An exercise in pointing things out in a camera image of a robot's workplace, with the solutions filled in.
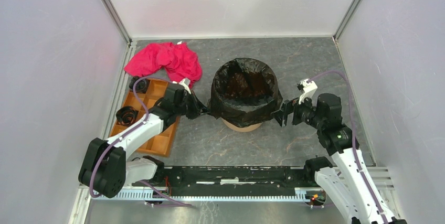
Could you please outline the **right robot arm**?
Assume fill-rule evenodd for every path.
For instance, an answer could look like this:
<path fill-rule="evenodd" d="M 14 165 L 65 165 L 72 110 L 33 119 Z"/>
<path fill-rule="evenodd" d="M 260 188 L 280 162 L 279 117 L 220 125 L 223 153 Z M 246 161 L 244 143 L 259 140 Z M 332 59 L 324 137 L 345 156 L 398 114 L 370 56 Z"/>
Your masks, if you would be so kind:
<path fill-rule="evenodd" d="M 406 223 L 387 206 L 364 163 L 358 141 L 342 122 L 341 98 L 322 93 L 316 105 L 310 98 L 286 100 L 273 113 L 281 126 L 290 114 L 292 124 L 305 123 L 316 129 L 320 144 L 329 157 L 308 159 L 303 180 L 319 185 L 330 197 L 346 223 Z"/>

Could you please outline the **black trash bag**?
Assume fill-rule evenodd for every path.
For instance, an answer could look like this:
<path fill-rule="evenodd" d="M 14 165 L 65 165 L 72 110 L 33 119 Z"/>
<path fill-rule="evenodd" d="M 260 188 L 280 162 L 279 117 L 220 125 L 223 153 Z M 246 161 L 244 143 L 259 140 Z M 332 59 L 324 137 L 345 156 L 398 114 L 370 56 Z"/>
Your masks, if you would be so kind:
<path fill-rule="evenodd" d="M 239 127 L 273 119 L 283 101 L 272 68 L 253 58 L 235 58 L 215 73 L 207 107 L 209 115 Z"/>

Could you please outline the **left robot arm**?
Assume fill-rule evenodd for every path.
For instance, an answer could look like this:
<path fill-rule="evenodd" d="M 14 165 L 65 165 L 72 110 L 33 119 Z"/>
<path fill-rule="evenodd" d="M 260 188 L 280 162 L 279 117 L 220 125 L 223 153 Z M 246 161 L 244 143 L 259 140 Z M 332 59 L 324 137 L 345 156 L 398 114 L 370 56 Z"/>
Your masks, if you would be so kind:
<path fill-rule="evenodd" d="M 182 83 L 170 83 L 154 106 L 145 109 L 141 119 L 121 133 L 105 140 L 93 139 L 86 150 L 78 181 L 88 186 L 90 196 L 113 198 L 125 185 L 146 180 L 160 185 L 165 172 L 147 158 L 130 161 L 129 157 L 143 143 L 160 135 L 179 116 L 193 120 L 209 112 L 192 90 Z"/>

